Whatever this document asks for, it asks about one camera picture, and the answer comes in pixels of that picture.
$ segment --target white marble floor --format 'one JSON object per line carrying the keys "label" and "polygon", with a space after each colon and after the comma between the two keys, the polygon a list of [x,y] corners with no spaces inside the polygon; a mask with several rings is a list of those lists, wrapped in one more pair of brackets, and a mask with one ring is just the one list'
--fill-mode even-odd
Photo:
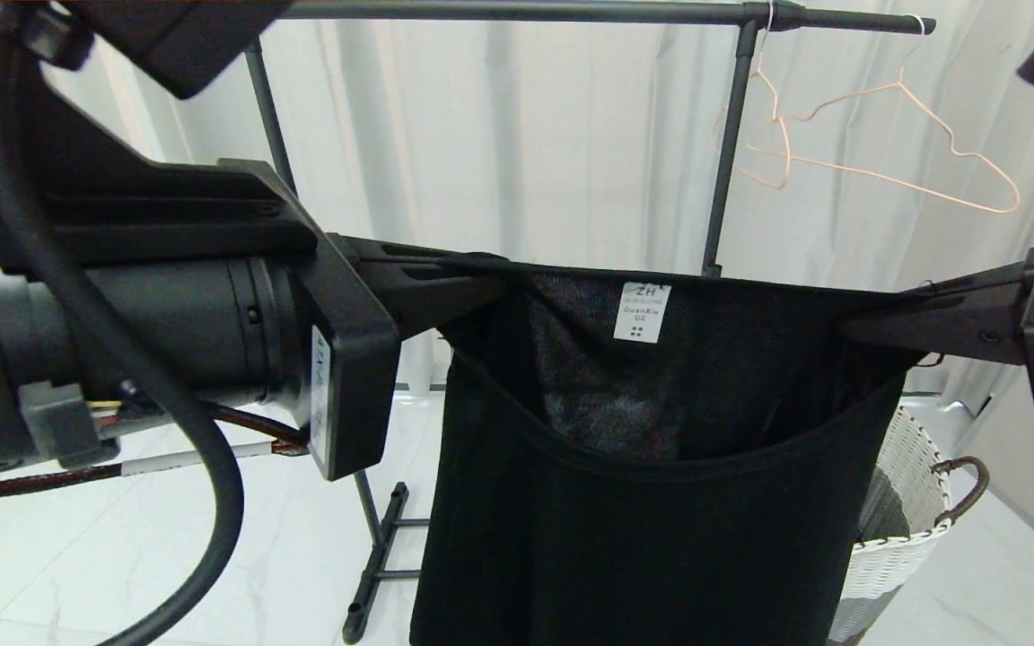
{"label": "white marble floor", "polygon": [[[370,469],[378,504],[398,480],[406,512],[432,501],[439,396],[398,397],[390,444]],[[231,431],[231,440],[257,440]],[[187,449],[175,429],[141,433],[124,457]],[[322,481],[309,459],[242,461],[245,528],[212,592],[163,645],[334,645],[369,554],[352,482]],[[969,486],[960,475],[953,486]],[[200,467],[0,500],[0,645],[96,643],[180,583],[213,510]],[[392,567],[417,567],[424,530],[398,536]],[[416,585],[386,583],[362,643],[406,643]],[[953,528],[862,646],[1034,646],[1034,532],[995,496]]]}

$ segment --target basket rim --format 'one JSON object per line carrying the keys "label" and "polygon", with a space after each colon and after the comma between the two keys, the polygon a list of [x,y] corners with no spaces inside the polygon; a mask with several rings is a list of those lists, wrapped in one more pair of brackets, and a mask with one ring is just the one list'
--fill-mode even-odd
{"label": "basket rim", "polygon": [[[898,405],[898,407],[895,407],[893,418],[899,417],[903,417],[904,422],[906,422],[910,428],[915,428],[915,432],[919,434],[919,437],[932,447],[932,458],[936,460],[936,463],[943,462],[943,455],[940,454],[940,447],[936,445],[936,442],[932,440],[932,436],[930,436],[929,431],[924,429],[923,425],[920,425],[920,422],[916,421],[915,418],[912,417],[912,413],[908,412],[908,409],[904,408],[903,405]],[[943,501],[943,511],[947,512],[951,510],[951,491],[949,490],[948,474],[937,472],[932,472],[931,474],[935,475],[936,486],[940,488],[940,498]],[[948,532],[951,525],[951,519],[944,519],[933,525],[932,528],[927,528],[927,530],[915,532],[909,535],[889,535],[885,536],[885,539],[877,539],[873,541],[857,541],[853,544],[853,553],[864,554],[878,552],[880,549],[900,547],[900,545],[919,545],[927,543],[927,541],[940,539],[941,535]]]}

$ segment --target black garment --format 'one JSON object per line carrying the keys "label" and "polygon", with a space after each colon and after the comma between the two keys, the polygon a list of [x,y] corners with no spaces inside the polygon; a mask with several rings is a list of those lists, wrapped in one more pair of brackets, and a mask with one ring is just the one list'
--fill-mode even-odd
{"label": "black garment", "polygon": [[[833,320],[890,295],[500,269],[455,348],[416,646],[822,645],[914,352]],[[625,282],[672,285],[658,343]]]}

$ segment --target metal rod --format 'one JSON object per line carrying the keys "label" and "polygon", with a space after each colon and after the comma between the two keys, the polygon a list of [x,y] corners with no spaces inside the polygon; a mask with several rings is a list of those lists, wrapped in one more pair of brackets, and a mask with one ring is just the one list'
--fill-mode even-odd
{"label": "metal rod", "polygon": [[[652,3],[625,0],[327,0],[295,3],[288,20],[381,20],[595,22],[595,24],[767,24],[768,3]],[[923,19],[932,33],[936,21]],[[808,9],[777,3],[772,31],[819,26],[828,29],[920,33],[913,17]]]}
{"label": "metal rod", "polygon": [[249,81],[254,85],[257,112],[262,114],[262,127],[266,130],[266,142],[270,144],[274,168],[286,187],[297,195],[295,171],[290,164],[286,140],[282,137],[282,124],[278,122],[278,107],[274,103],[274,91],[270,89],[270,75],[266,73],[266,60],[262,57],[262,40],[254,39],[246,49],[246,66],[249,68]]}
{"label": "metal rod", "polygon": [[718,249],[721,247],[721,229],[725,223],[725,205],[729,202],[731,172],[736,159],[736,142],[739,139],[739,120],[744,111],[748,94],[748,72],[752,68],[752,54],[756,52],[756,32],[759,24],[751,22],[739,29],[736,37],[736,64],[733,66],[733,81],[729,93],[729,112],[725,115],[725,131],[721,140],[721,160],[718,161],[718,181],[712,189],[712,208],[709,210],[709,233],[704,239],[704,257],[701,260],[701,275],[718,277]]}
{"label": "metal rod", "polygon": [[373,492],[370,491],[370,480],[365,469],[354,473],[354,482],[357,483],[357,497],[362,500],[365,524],[370,528],[370,539],[374,547],[385,545],[385,531],[382,530],[382,520],[377,518],[377,507],[373,504]]}
{"label": "metal rod", "polygon": [[382,570],[373,573],[378,581],[405,581],[422,576],[422,570]]}

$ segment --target curtain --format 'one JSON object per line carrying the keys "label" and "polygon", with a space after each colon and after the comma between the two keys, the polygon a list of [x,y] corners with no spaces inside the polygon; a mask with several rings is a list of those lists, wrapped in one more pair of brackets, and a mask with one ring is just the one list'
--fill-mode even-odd
{"label": "curtain", "polygon": [[[826,0],[814,8],[918,13],[927,37],[772,33],[764,69],[781,113],[898,79],[1023,192],[1009,215],[894,184],[795,164],[777,191],[734,174],[718,260],[731,277],[906,289],[1023,257],[1034,244],[1034,0]],[[279,22],[262,36],[301,199],[325,229],[487,250],[515,260],[695,274],[727,99],[730,26]],[[101,45],[55,85],[151,158],[269,160],[245,62],[178,102]],[[744,142],[771,114],[752,83],[738,164],[777,179],[783,160]],[[771,130],[756,143],[779,146]],[[792,150],[1008,205],[989,168],[899,93],[793,124]],[[399,380],[444,376],[442,344],[406,344]],[[949,388],[990,389],[973,363]]]}

